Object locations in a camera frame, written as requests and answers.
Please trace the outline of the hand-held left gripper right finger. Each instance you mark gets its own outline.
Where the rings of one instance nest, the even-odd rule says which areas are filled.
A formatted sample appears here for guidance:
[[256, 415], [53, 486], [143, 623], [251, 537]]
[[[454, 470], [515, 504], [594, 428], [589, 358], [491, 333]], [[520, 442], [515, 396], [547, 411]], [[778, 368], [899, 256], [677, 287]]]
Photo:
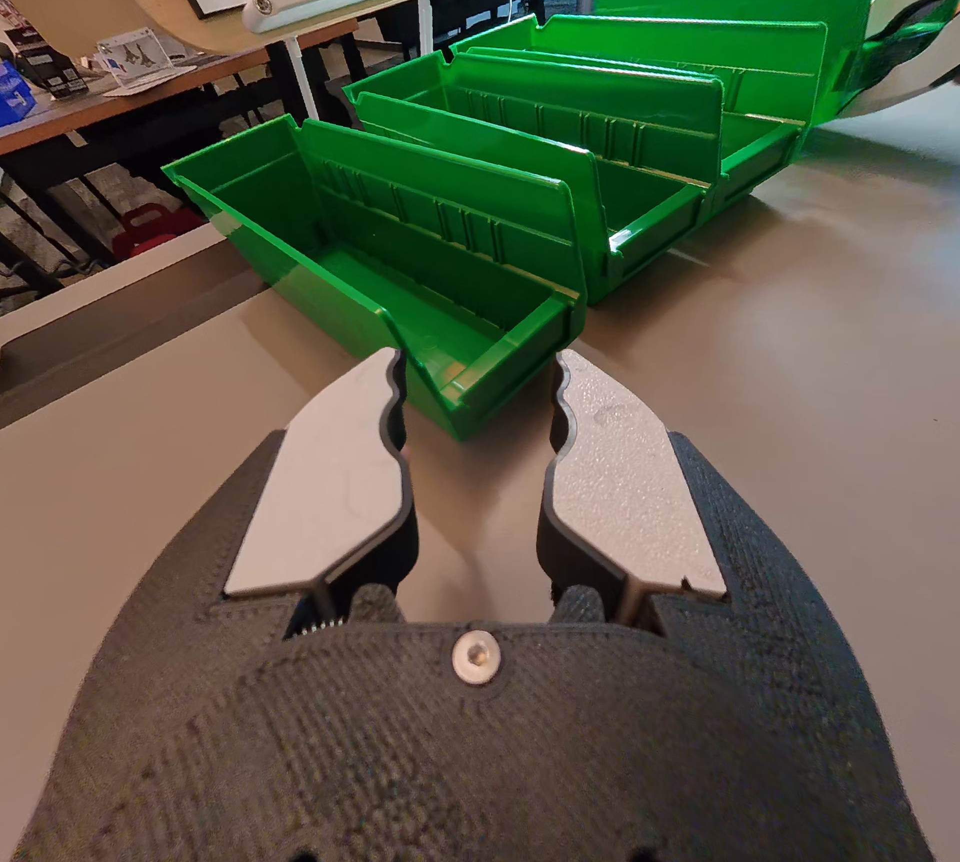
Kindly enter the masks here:
[[632, 624], [654, 595], [722, 602], [727, 584], [665, 424], [576, 351], [558, 352], [553, 383], [538, 563], [554, 603], [588, 587], [606, 620]]

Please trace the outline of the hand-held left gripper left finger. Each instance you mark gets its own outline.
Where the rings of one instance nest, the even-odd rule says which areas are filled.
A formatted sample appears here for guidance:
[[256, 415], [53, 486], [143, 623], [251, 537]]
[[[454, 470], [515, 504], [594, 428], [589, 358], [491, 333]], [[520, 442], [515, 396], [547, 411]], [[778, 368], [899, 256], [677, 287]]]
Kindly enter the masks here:
[[293, 595], [335, 621], [365, 585], [397, 593], [418, 559], [405, 400], [404, 353], [384, 347], [299, 411], [226, 577], [229, 600]]

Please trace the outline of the white sign stand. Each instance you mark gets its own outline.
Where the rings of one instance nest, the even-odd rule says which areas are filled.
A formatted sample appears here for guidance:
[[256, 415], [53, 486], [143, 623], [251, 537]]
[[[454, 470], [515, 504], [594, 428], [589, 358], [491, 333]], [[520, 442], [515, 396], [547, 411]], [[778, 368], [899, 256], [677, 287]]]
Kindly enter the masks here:
[[[410, 61], [434, 50], [436, 40], [433, 0], [412, 0], [361, 16], [361, 25], [374, 23], [380, 39], [364, 41], [348, 33], [333, 39], [346, 64], [348, 83], [371, 75], [364, 51], [386, 59]], [[320, 46], [303, 48], [297, 39], [268, 48], [270, 73], [280, 88], [285, 111], [297, 124], [312, 119], [351, 127], [354, 117], [330, 89], [331, 76]]]

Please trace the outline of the paper sheets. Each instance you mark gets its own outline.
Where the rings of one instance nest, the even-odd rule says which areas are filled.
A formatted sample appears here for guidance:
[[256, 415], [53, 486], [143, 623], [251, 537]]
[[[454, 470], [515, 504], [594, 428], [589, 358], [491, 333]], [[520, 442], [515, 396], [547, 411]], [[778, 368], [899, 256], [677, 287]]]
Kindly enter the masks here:
[[111, 76], [103, 85], [94, 88], [93, 94], [106, 99], [132, 98], [162, 87], [177, 78], [192, 74], [198, 68], [197, 65], [170, 66], [137, 77]]

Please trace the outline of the wooden side table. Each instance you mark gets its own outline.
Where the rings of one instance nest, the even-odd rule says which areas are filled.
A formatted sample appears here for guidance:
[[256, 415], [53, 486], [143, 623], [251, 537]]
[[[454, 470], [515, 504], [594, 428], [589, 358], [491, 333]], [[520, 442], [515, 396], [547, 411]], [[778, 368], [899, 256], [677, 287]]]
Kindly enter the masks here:
[[[297, 38], [307, 52], [353, 35], [357, 25], [347, 20], [325, 29], [310, 31]], [[240, 53], [217, 59], [207, 59], [191, 73], [180, 74], [160, 86], [136, 96], [108, 99], [106, 94], [88, 94], [72, 100], [41, 100], [23, 121], [2, 126], [1, 154], [9, 155], [30, 148], [70, 131], [102, 122], [104, 119], [138, 111], [153, 103], [174, 98], [185, 92], [201, 89], [220, 78], [238, 75], [252, 67], [268, 63], [265, 49]]]

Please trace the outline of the small picture card stand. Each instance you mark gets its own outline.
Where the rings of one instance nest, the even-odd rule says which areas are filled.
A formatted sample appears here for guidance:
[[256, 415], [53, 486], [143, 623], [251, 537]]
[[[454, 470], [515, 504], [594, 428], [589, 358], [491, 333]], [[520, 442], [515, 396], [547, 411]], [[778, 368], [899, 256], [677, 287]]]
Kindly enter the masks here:
[[97, 54], [120, 84], [156, 76], [173, 68], [162, 42], [151, 28], [139, 28], [97, 43]]

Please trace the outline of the blue plastic bin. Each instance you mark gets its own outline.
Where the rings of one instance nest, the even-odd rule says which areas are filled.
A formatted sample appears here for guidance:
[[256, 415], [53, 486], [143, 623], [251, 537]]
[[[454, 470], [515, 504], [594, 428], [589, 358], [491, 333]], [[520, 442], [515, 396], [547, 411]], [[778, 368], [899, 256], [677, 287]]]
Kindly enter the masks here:
[[22, 122], [37, 104], [28, 82], [12, 63], [4, 59], [1, 60], [0, 102], [2, 127]]

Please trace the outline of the small black box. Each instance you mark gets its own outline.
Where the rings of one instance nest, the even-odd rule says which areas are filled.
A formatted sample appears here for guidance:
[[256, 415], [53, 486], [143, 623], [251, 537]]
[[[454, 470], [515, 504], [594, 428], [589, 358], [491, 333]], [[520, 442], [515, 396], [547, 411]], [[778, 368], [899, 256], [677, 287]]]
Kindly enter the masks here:
[[14, 66], [30, 84], [55, 100], [78, 97], [89, 91], [72, 60], [53, 49], [34, 28], [10, 28], [3, 23], [2, 31], [13, 52]]

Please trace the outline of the red handled case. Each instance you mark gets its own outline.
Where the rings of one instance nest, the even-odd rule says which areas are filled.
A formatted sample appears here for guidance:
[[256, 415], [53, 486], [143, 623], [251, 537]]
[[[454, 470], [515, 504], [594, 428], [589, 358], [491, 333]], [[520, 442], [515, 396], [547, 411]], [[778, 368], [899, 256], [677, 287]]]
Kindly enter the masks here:
[[158, 203], [146, 203], [132, 209], [119, 220], [122, 232], [111, 243], [118, 261], [125, 261], [207, 224], [187, 206], [175, 210]]

